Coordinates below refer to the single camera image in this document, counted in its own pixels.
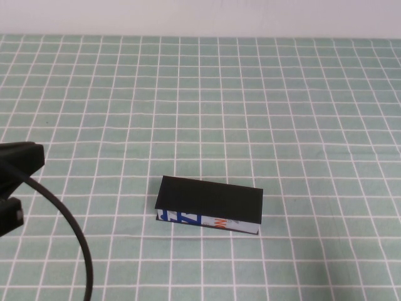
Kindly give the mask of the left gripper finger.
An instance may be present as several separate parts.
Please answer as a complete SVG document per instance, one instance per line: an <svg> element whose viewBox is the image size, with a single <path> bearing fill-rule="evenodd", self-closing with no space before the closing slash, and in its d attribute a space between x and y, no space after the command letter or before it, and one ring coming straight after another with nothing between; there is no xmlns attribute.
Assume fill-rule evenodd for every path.
<svg viewBox="0 0 401 301"><path fill-rule="evenodd" d="M0 236L8 234L24 224L24 213L19 199L1 199L0 223Z"/></svg>

